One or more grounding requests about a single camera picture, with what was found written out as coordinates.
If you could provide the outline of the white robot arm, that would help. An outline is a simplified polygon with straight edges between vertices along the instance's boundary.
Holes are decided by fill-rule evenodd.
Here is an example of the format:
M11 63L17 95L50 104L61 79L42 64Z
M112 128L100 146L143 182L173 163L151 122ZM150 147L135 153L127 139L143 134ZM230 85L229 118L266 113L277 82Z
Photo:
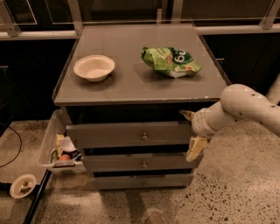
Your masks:
M265 96L248 86L232 84L221 92L220 100L209 108L197 112L180 110L179 113L191 122L196 134L190 139L186 161L195 160L218 130L246 121L260 123L279 137L279 102L280 76L277 76Z

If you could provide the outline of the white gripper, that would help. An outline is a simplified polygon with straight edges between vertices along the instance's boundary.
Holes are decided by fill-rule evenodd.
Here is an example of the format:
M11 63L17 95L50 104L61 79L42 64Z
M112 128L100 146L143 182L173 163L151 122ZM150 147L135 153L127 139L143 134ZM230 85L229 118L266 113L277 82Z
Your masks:
M192 162L207 146L207 139L212 138L218 130L218 122L212 108L203 108L197 112L180 110L179 113L189 122L192 121L192 129L197 136L192 136L186 161Z

